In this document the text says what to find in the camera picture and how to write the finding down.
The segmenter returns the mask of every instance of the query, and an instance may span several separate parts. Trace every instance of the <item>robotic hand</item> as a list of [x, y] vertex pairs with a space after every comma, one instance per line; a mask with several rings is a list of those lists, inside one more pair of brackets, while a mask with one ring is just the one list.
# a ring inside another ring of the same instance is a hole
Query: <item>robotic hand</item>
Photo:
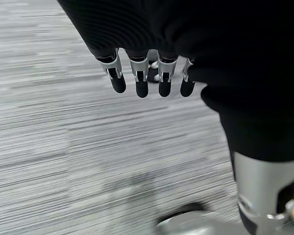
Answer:
[[201, 97], [220, 115], [246, 229], [186, 213], [161, 223], [162, 233], [274, 234], [294, 198], [294, 4], [58, 1], [117, 92], [125, 91], [117, 48], [129, 56], [139, 97], [148, 94], [150, 48], [158, 49], [161, 96], [170, 93], [177, 55], [190, 58], [183, 96], [194, 82], [207, 84]]

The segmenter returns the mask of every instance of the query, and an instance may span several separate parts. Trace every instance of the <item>striped carpet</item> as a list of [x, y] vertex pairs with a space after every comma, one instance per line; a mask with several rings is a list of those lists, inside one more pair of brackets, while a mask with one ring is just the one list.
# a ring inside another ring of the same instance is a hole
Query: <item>striped carpet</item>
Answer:
[[203, 201], [238, 221], [218, 115], [158, 85], [113, 91], [55, 0], [0, 0], [0, 235], [154, 235], [155, 219]]

